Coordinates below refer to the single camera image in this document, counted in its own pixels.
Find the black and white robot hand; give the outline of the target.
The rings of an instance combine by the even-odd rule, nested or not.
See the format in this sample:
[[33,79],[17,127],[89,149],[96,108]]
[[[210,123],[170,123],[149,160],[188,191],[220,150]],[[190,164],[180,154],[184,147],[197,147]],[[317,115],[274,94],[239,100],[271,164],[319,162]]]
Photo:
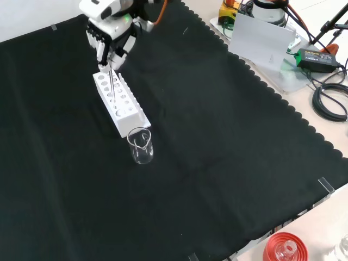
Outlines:
[[96,50],[102,73],[118,70],[136,41],[131,14],[134,1],[83,0],[79,9],[88,18],[86,35]]

